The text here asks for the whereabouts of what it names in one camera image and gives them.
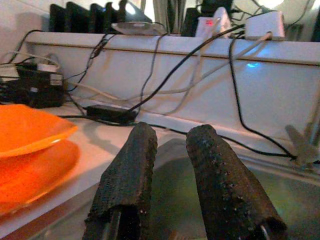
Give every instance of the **orange plate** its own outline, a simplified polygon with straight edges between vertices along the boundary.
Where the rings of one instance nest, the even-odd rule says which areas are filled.
[[[0,216],[16,211],[54,189],[79,158],[68,140],[29,154],[0,158]]]
[[[78,127],[58,116],[22,104],[0,106],[0,157],[45,149],[73,134]]]

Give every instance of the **stainless steel basin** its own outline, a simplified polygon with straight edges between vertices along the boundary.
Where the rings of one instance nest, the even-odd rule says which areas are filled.
[[[290,174],[249,169],[258,178],[280,216],[291,240],[320,239],[320,187]],[[43,230],[36,240],[80,240],[91,201]],[[206,236],[193,167],[185,141],[173,139],[158,149],[152,179],[150,240],[167,240],[173,233],[188,239]]]

